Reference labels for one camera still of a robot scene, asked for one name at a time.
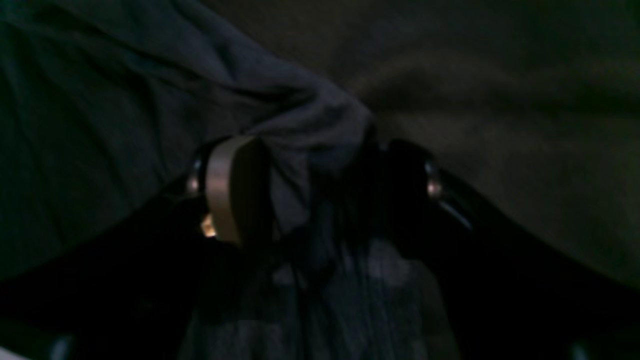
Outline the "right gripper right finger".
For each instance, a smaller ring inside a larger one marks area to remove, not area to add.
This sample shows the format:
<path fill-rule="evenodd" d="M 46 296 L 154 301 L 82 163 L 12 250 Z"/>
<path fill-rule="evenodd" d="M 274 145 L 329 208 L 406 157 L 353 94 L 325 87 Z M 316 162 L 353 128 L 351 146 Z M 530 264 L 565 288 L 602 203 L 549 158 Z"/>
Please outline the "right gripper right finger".
<path fill-rule="evenodd" d="M 434 273 L 466 360 L 637 360 L 639 291 L 512 221 L 422 146 L 385 148 L 390 227 Z"/>

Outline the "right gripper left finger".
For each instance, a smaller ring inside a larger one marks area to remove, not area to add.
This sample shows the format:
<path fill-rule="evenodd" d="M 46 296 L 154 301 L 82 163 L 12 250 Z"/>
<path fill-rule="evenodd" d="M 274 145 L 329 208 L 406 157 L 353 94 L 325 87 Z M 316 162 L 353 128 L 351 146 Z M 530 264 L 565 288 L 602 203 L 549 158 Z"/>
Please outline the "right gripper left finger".
<path fill-rule="evenodd" d="M 1 282 L 3 360 L 174 360 L 217 250 L 268 240 L 257 136 L 202 146 L 188 173 L 119 224 Z"/>

